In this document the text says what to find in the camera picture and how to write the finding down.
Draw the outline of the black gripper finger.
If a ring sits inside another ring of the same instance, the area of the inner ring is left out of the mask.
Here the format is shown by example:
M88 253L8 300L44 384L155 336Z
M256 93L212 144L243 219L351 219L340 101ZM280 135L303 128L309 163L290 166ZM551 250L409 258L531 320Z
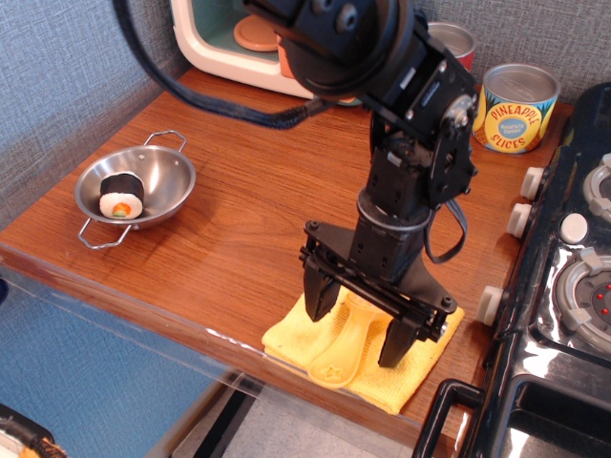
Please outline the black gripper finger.
M335 305L340 283L324 272L313 260L305 262L305 311L313 322L321 320Z
M396 367L414 344L418 326L392 319L380 351L378 365L383 368Z

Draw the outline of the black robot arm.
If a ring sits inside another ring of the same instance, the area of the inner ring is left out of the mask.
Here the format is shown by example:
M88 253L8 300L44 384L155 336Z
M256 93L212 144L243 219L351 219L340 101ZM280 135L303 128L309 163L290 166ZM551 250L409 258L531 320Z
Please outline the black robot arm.
M418 341L437 341L456 308L427 271L430 231L476 168L470 135L474 78L430 36L409 1L248 1L280 35L295 79L322 101L357 98L371 111L370 169L354 229L305 225L305 308L321 320L345 287L391 317L378 363L396 366Z

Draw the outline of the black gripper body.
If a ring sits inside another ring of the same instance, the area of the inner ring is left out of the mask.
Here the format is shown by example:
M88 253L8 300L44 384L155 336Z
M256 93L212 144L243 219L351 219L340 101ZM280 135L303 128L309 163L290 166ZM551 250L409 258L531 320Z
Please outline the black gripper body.
M457 303L423 261L432 214L414 219L372 220L361 216L354 230L311 220L300 260L307 260L341 286L394 319L418 326L417 340L438 341Z

